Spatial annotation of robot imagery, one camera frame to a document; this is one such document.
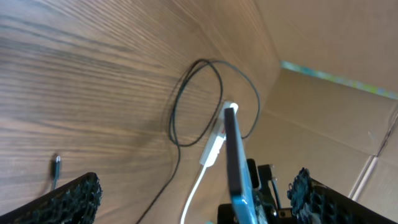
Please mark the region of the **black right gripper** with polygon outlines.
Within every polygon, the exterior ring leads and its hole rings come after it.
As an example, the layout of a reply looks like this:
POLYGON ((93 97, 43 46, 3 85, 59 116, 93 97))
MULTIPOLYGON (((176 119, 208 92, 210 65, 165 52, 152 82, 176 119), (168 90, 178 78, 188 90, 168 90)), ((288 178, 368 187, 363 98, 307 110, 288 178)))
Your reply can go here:
POLYGON ((257 166, 254 159, 247 159, 251 183, 251 199, 233 196, 231 203, 218 207, 218 224, 297 224, 291 208, 283 208, 275 177, 272 176, 271 165, 257 166))

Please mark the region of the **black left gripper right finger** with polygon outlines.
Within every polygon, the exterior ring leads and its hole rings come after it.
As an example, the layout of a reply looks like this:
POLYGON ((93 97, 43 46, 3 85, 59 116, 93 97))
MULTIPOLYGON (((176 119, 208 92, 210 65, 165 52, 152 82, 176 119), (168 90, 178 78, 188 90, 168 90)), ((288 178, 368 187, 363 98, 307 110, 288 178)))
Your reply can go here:
POLYGON ((289 184, 287 197, 298 223, 395 224, 311 178, 305 168, 289 184))

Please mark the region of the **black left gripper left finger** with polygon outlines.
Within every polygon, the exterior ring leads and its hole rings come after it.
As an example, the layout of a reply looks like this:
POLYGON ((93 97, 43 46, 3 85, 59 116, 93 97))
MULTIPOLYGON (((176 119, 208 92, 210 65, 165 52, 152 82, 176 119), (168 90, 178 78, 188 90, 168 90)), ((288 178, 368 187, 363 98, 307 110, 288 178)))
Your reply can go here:
POLYGON ((7 213, 1 223, 87 223, 95 221, 102 189, 94 172, 79 178, 7 213))

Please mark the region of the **blue Galaxy smartphone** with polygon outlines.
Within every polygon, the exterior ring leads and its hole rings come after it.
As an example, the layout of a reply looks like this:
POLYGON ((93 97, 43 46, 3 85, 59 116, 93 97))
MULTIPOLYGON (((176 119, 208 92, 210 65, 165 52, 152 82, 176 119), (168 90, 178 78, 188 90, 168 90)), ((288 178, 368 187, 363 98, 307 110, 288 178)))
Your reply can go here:
POLYGON ((234 216, 239 224, 267 223, 259 194, 252 186, 251 175, 236 119, 235 109, 224 110, 228 189, 234 216))

